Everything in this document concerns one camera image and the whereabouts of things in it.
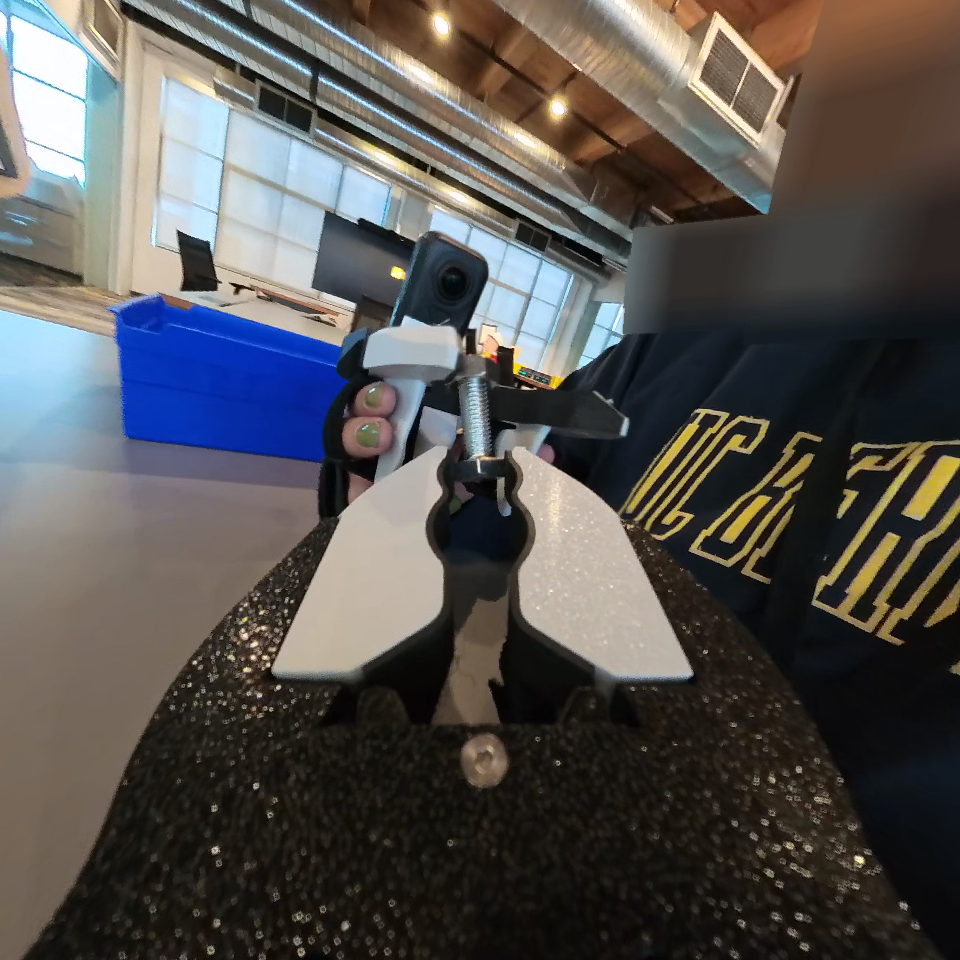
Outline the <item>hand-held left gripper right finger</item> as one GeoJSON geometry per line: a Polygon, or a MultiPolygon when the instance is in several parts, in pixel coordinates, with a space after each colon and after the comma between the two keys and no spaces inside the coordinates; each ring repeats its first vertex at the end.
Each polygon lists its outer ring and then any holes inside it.
{"type": "Polygon", "coordinates": [[[585,691],[678,686],[693,667],[617,512],[524,448],[507,454],[510,570],[504,719],[548,724],[585,691]]]}

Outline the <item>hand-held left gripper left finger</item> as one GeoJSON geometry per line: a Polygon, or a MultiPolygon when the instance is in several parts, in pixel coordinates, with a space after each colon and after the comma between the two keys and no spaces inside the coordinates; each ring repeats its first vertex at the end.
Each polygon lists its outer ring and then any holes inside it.
{"type": "Polygon", "coordinates": [[[395,693],[429,724],[449,678],[454,615],[441,534],[449,454],[433,448],[339,517],[271,666],[284,682],[395,693]]]}

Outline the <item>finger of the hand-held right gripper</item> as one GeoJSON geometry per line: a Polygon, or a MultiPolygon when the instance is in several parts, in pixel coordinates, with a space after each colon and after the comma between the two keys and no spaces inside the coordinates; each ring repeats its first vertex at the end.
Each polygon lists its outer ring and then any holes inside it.
{"type": "Polygon", "coordinates": [[[405,318],[401,326],[368,337],[362,364],[373,376],[450,376],[461,353],[462,339],[454,328],[405,318]]]}
{"type": "Polygon", "coordinates": [[[596,391],[494,386],[490,415],[517,428],[545,428],[547,432],[583,439],[616,440],[629,433],[629,418],[596,391]]]}

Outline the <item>silver bolt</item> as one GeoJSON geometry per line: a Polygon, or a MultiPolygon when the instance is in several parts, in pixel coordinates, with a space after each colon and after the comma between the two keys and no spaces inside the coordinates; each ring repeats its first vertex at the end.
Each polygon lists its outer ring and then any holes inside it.
{"type": "Polygon", "coordinates": [[[462,421],[462,458],[451,467],[451,476],[462,484],[494,484],[506,481],[510,467],[506,459],[509,443],[516,439],[513,429],[494,435],[490,413],[490,389],[484,374],[459,380],[462,421]]]}

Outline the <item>blue plastic bin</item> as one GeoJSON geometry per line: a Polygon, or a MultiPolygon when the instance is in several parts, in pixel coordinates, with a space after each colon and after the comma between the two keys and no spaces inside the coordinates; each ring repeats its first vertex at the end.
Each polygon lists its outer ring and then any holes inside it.
{"type": "Polygon", "coordinates": [[[320,337],[161,294],[109,308],[123,424],[136,441],[304,462],[325,458],[323,430],[345,385],[344,335],[320,337]]]}

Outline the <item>person's right hand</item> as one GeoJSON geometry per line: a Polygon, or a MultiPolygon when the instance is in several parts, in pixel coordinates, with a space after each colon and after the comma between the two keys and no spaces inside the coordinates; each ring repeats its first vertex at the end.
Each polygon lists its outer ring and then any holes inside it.
{"type": "Polygon", "coordinates": [[[390,417],[397,401],[396,391],[377,380],[357,390],[344,408],[341,444],[347,506],[374,486],[376,463],[393,448],[390,417]]]}

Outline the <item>black monitor screen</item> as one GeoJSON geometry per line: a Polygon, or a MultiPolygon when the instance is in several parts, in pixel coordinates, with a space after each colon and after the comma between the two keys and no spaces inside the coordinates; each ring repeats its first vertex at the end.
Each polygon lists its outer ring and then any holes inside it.
{"type": "Polygon", "coordinates": [[[393,308],[416,243],[368,220],[327,212],[311,288],[357,305],[364,298],[393,308]]]}

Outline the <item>black office chair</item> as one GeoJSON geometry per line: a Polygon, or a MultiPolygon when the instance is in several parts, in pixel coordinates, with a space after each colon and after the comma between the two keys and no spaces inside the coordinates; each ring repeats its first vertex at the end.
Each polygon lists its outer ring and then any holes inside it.
{"type": "Polygon", "coordinates": [[[180,291],[217,293],[221,284],[210,242],[181,230],[176,231],[176,239],[181,264],[180,291]]]}

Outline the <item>person's navy sweatshirt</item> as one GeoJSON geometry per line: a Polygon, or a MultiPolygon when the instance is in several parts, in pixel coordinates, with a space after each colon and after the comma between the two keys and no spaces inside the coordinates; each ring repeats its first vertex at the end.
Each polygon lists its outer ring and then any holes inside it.
{"type": "Polygon", "coordinates": [[[874,851],[958,958],[958,335],[614,338],[560,389],[627,438],[551,435],[786,667],[874,851]]]}

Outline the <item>white vent grille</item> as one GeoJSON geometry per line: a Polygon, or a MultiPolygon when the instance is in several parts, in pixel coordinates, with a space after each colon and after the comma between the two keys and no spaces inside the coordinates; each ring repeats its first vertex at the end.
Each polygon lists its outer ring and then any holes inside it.
{"type": "Polygon", "coordinates": [[[758,149],[778,126],[791,90],[733,25],[715,11],[690,31],[686,89],[704,111],[702,126],[717,142],[758,149]]]}

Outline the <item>silver ventilation duct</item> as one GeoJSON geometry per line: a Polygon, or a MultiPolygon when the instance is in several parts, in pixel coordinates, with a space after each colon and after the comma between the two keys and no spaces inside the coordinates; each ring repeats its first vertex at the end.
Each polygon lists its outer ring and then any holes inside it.
{"type": "Polygon", "coordinates": [[[655,2],[496,1],[722,186],[769,213],[784,136],[757,142],[691,89],[702,48],[655,2]]]}
{"type": "Polygon", "coordinates": [[[516,172],[501,166],[349,78],[314,78],[310,69],[305,73],[295,69],[292,76],[262,76],[235,62],[229,68],[217,67],[214,75],[215,82],[228,91],[228,97],[237,105],[255,109],[256,84],[271,87],[298,105],[317,111],[337,128],[354,131],[369,143],[390,145],[403,157],[416,158],[463,186],[483,193],[489,204],[510,207],[618,268],[626,267],[631,252],[626,238],[594,222],[564,198],[547,192],[526,169],[516,172]]]}

